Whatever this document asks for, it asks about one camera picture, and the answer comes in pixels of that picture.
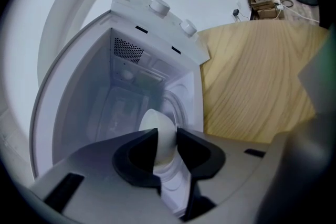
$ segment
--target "cardboard box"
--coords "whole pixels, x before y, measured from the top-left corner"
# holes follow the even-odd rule
[[[255,1],[251,1],[251,6],[254,10],[269,9],[274,8],[274,2],[273,0],[267,0],[258,3],[256,3]]]
[[[278,10],[276,8],[258,10],[258,15],[260,19],[273,19],[273,18],[276,18],[278,14],[279,14],[278,18],[284,17],[283,10]]]

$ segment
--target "ventilation grille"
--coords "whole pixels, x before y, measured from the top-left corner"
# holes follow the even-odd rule
[[[142,53],[143,49],[140,49],[139,47],[120,38],[114,39],[114,55],[138,64]]]

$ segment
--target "wooden surface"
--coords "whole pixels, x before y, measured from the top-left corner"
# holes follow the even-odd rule
[[[297,77],[328,31],[283,20],[255,20],[199,32],[211,59],[201,66],[204,131],[271,142],[314,115]]]

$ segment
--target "floor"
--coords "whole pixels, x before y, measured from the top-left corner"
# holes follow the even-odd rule
[[[291,7],[292,10],[294,10],[295,12],[301,14],[302,16],[306,17],[306,18],[312,18],[314,20],[319,20],[319,6],[308,6],[305,4],[302,4],[296,0],[292,0],[294,5],[293,7]],[[301,18],[299,15],[291,12],[290,10],[285,9],[284,11],[284,18],[281,18],[281,20],[299,20],[299,21],[303,21],[306,22],[308,24],[312,24],[312,25],[318,25],[319,23],[311,21],[311,20],[306,20],[304,18]]]

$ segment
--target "white knob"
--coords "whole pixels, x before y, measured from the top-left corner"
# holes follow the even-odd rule
[[[192,36],[197,32],[196,26],[194,26],[194,24],[189,20],[184,20],[180,23],[180,26],[187,33],[188,36]]]
[[[149,5],[154,11],[160,13],[163,16],[166,16],[170,10],[169,5],[163,0],[153,0]]]

